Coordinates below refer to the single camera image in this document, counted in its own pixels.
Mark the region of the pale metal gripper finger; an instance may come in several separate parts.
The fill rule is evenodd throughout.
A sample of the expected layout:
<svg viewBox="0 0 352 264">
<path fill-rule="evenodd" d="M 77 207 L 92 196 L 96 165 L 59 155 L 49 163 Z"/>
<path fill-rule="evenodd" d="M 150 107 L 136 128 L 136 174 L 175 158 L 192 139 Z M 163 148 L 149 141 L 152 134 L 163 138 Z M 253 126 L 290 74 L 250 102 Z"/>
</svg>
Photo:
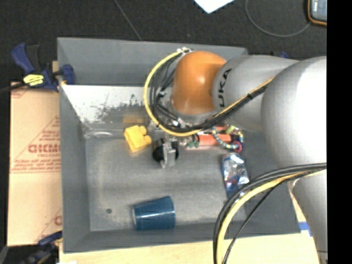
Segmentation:
<svg viewBox="0 0 352 264">
<path fill-rule="evenodd" d="M 177 150 L 171 146 L 168 150 L 168 166 L 169 167 L 175 166 L 176 154 L 177 154 Z"/>
<path fill-rule="evenodd" d="M 162 152 L 163 152 L 163 160 L 161 162 L 162 168 L 167 168 L 168 167 L 168 150 L 169 146 L 168 144 L 163 144 L 162 146 Z"/>
</svg>

